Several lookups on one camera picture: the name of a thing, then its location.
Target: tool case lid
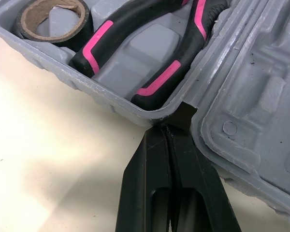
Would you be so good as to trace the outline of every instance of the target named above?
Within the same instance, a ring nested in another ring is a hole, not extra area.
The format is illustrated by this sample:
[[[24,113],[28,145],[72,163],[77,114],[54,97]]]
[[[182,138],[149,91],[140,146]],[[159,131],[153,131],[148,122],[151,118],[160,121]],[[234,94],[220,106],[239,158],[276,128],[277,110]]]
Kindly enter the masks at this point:
[[[221,40],[196,57],[196,82],[185,83],[191,89],[184,102],[197,109],[190,130],[227,181],[288,216],[290,1],[240,4],[247,13],[228,20],[237,20],[241,33],[224,27]]]

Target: pliers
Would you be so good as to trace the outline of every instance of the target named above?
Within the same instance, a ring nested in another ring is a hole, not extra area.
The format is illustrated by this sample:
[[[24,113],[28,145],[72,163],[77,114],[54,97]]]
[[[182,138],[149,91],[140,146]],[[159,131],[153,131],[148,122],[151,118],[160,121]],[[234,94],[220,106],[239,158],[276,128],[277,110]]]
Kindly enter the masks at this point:
[[[71,59],[70,66],[92,78],[132,32],[155,18],[178,10],[187,2],[188,0],[128,1],[106,19],[88,43]],[[161,108],[203,48],[218,15],[227,7],[226,0],[193,0],[180,44],[162,68],[135,93],[131,102],[148,111]]]
[[[190,135],[151,128],[127,165],[116,232],[240,232],[220,178]]]

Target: pliers handle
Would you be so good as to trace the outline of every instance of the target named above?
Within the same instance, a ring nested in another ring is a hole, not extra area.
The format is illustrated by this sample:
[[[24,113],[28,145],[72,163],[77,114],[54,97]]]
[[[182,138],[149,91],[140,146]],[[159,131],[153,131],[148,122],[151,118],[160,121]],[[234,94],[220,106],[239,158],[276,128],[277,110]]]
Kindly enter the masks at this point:
[[[188,0],[130,0],[110,15],[89,42],[71,59],[70,65],[92,77],[122,42],[140,26]],[[226,0],[193,0],[183,39],[163,67],[137,91],[131,102],[145,110],[162,107],[203,48],[218,15],[228,7]]]

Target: circular indentation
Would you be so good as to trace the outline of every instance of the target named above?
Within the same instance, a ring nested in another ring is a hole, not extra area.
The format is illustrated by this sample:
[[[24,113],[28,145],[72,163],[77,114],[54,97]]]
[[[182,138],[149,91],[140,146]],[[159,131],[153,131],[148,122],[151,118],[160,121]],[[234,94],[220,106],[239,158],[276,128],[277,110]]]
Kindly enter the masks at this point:
[[[233,122],[225,122],[222,129],[227,135],[235,135],[237,133],[237,126]]]

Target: tool case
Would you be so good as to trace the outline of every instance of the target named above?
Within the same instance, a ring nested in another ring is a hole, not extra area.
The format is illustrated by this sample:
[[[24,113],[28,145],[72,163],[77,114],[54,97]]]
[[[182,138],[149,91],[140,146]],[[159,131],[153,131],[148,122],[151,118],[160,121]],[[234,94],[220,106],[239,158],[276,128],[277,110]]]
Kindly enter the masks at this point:
[[[219,175],[290,220],[290,0],[230,0],[184,80],[155,111],[133,105],[132,93],[176,48],[191,4],[136,30],[89,79],[68,65],[74,51],[22,38],[15,20],[28,2],[0,0],[0,37],[10,47],[140,126],[194,109],[190,133]],[[85,2],[97,29],[127,0]]]

